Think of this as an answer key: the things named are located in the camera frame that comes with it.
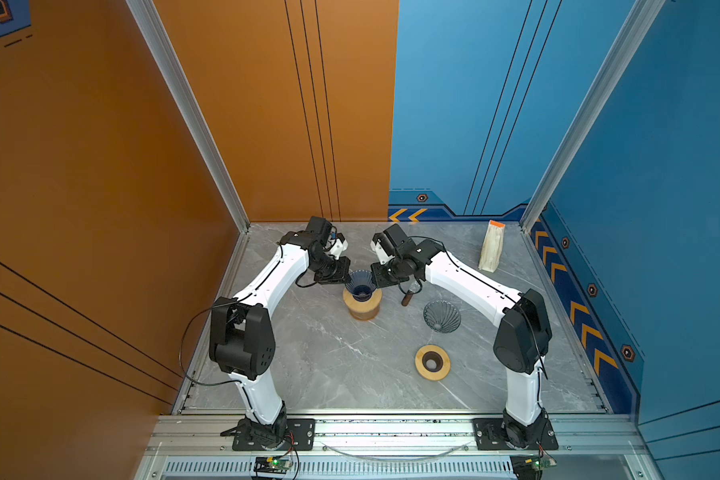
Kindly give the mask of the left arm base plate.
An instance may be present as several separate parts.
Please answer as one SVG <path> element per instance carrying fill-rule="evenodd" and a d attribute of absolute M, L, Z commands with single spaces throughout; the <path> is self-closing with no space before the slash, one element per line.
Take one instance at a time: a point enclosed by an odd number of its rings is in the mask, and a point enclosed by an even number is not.
<path fill-rule="evenodd" d="M 235 427 L 232 443 L 234 451 L 288 450 L 311 451 L 314 445 L 316 421 L 314 418 L 292 418 L 273 425 L 261 425 L 247 418 Z"/>

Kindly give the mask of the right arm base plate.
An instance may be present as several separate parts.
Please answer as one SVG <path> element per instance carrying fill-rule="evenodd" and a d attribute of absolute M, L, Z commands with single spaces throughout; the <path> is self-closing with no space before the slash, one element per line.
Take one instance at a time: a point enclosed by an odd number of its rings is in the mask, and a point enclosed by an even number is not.
<path fill-rule="evenodd" d="M 551 421 L 544 414 L 529 426 L 513 419 L 476 418 L 472 420 L 472 427 L 480 451 L 559 449 Z"/>

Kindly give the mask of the grey glass dripper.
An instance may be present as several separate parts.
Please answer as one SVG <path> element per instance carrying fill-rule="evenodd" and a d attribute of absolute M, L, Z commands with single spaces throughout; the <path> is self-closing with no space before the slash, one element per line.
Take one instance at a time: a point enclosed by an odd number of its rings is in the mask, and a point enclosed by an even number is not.
<path fill-rule="evenodd" d="M 433 331 L 452 333 L 461 325 L 461 313 L 452 303 L 445 300 L 429 302 L 423 310 L 425 324 Z"/>

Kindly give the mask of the blue glass dripper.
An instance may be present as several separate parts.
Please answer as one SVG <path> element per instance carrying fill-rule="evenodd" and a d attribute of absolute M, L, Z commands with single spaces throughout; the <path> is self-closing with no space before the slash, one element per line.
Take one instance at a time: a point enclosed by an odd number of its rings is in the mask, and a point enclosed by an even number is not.
<path fill-rule="evenodd" d="M 376 290 L 372 272 L 370 270 L 351 272 L 345 283 L 345 289 L 357 302 L 368 301 Z"/>

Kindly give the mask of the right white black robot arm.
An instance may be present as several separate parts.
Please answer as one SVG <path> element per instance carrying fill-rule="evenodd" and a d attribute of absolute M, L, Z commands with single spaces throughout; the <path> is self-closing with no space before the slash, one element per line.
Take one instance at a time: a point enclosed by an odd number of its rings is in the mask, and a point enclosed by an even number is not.
<path fill-rule="evenodd" d="M 553 337 L 544 297 L 493 281 L 458 260 L 441 241 L 410 236 L 398 224 L 376 233 L 371 248 L 377 256 L 371 265 L 376 286 L 429 282 L 471 305 L 497 328 L 493 352 L 507 378 L 503 436 L 515 449 L 541 445 L 548 425 L 541 383 Z"/>

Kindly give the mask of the coffee filter bag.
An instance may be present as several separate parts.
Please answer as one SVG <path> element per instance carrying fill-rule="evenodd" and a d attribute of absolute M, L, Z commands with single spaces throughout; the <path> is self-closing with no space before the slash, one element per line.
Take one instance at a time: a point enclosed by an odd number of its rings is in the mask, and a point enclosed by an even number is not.
<path fill-rule="evenodd" d="M 479 259 L 479 269 L 495 272 L 499 266 L 504 242 L 505 224 L 490 220 Z"/>

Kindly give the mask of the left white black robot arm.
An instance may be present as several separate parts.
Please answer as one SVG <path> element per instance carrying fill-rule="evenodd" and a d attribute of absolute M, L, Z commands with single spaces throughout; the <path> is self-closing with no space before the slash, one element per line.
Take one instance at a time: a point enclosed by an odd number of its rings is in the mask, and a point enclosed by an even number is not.
<path fill-rule="evenodd" d="M 276 352 L 271 314 L 307 272 L 317 284 L 347 282 L 347 247 L 330 221 L 313 216 L 304 229 L 278 241 L 271 260 L 246 287 L 212 305 L 209 359 L 228 375 L 244 403 L 245 415 L 234 428 L 242 441 L 275 449 L 286 440 L 287 409 L 270 372 Z"/>

